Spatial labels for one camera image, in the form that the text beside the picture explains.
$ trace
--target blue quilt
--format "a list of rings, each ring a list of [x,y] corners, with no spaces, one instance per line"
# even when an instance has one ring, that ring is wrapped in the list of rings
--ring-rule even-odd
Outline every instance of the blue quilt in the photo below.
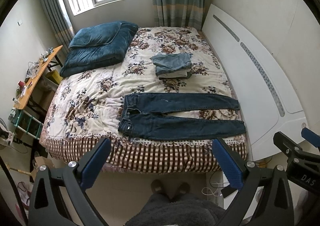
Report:
[[[137,30],[136,24],[127,21],[81,29],[70,43],[71,51],[60,76],[69,77],[122,62]]]

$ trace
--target window sill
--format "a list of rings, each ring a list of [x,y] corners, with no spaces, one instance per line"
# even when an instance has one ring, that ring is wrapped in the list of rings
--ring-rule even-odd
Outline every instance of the window sill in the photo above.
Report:
[[[79,12],[73,14],[73,16],[77,16],[77,15],[79,15],[79,14],[81,14],[81,13],[85,13],[85,12],[87,12],[87,11],[90,11],[90,10],[94,9],[94,8],[98,8],[98,7],[100,7],[100,6],[103,6],[103,5],[106,5],[106,4],[112,4],[112,3],[115,3],[115,2],[119,2],[119,1],[123,1],[123,0],[116,0],[116,1],[107,2],[107,3],[104,3],[104,4],[99,4],[99,5],[97,5],[97,6],[88,8],[88,9],[86,9],[86,10],[79,11]]]

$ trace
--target mattress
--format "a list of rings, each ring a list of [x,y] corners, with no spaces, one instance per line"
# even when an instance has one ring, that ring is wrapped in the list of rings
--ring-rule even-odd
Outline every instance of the mattress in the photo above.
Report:
[[[150,58],[158,53],[191,53],[189,79],[155,75]],[[194,28],[140,28],[122,63],[64,79],[47,113],[40,143],[64,162],[77,161],[101,137],[111,140],[103,168],[116,172],[208,172],[218,164],[211,140],[152,141],[129,138],[117,131],[124,95],[131,93],[217,93],[232,97],[228,79],[206,41]],[[210,120],[240,120],[233,110],[202,110],[170,115]],[[225,138],[243,159],[245,135]]]

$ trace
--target blue gripper pad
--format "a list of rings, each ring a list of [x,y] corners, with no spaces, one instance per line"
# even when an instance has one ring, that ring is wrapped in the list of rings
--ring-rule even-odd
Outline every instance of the blue gripper pad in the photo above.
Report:
[[[315,134],[312,130],[303,128],[301,131],[301,137],[310,142],[316,148],[320,147],[320,136]]]
[[[111,151],[111,142],[108,138],[103,140],[95,154],[87,162],[84,170],[81,173],[80,187],[83,190],[91,188],[100,173],[105,161],[107,160]]]
[[[226,175],[230,186],[240,190],[243,187],[243,174],[228,151],[217,139],[212,141],[212,153]]]

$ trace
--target wooden table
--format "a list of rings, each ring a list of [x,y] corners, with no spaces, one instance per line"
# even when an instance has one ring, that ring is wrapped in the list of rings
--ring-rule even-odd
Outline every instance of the wooden table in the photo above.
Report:
[[[42,76],[43,72],[45,71],[46,68],[49,68],[49,70],[51,69],[51,67],[56,66],[57,64],[59,64],[60,66],[62,66],[59,58],[57,57],[57,53],[59,52],[59,50],[62,48],[62,46],[56,47],[53,52],[48,56],[48,60],[43,62],[43,60],[40,61],[39,63],[39,69],[38,69],[38,73],[36,74],[36,76],[34,78],[30,78],[28,80],[28,82],[26,83],[26,86],[28,87],[31,83],[32,85],[27,89],[27,91],[25,92],[24,96],[19,97],[18,101],[19,103],[15,103],[14,107],[17,108],[18,110],[23,110],[27,105],[29,100],[33,103],[33,105],[36,105],[36,107],[40,108],[42,111],[43,108],[41,106],[39,106],[35,101],[33,101],[31,94],[33,89],[35,88],[36,84],[38,83],[40,77]],[[51,65],[50,63],[53,62],[53,58],[56,58],[57,60],[57,64],[55,65]]]

